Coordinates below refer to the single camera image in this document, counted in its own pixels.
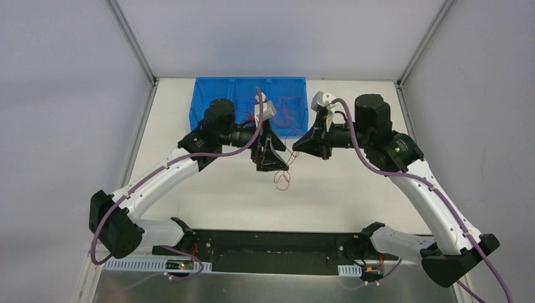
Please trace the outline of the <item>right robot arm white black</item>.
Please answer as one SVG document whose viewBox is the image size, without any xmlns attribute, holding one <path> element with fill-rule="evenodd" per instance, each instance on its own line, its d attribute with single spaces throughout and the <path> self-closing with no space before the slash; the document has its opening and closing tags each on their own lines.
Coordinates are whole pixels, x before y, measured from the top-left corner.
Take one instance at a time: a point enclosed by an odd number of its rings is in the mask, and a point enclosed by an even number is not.
<svg viewBox="0 0 535 303">
<path fill-rule="evenodd" d="M 431 232 L 407 234 L 375 222 L 361 231 L 363 257 L 403 258 L 420 265 L 437 285 L 450 287 L 499 247 L 493 234 L 482 234 L 442 192 L 413 139 L 393 130 L 390 105 L 381 95 L 360 95 L 349 111 L 340 98 L 318 92 L 311 108 L 315 121 L 293 149 L 324 160 L 335 148 L 355 149 L 366 168 L 405 194 Z"/>
</svg>

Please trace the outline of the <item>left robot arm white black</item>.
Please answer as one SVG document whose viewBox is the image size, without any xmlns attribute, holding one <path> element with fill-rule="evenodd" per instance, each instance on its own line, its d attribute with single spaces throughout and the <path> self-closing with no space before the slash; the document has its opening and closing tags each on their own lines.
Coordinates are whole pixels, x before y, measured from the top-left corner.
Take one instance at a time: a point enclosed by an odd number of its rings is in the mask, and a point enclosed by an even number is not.
<svg viewBox="0 0 535 303">
<path fill-rule="evenodd" d="M 192 249 L 192 238 L 186 234 L 185 224 L 177 219 L 144 220 L 142 216 L 169 190 L 220 157 L 250 150 L 257 171 L 287 171 L 289 166 L 279 155 L 286 146 L 269 123 L 275 114 L 271 101 L 258 102 L 253 119 L 238 124 L 233 102 L 216 99 L 198 125 L 153 170 L 110 194 L 102 190 L 95 193 L 90 200 L 89 217 L 94 235 L 90 249 L 93 262 L 99 264 L 98 242 L 115 259 L 150 246 L 168 246 L 177 255 L 187 254 Z"/>
</svg>

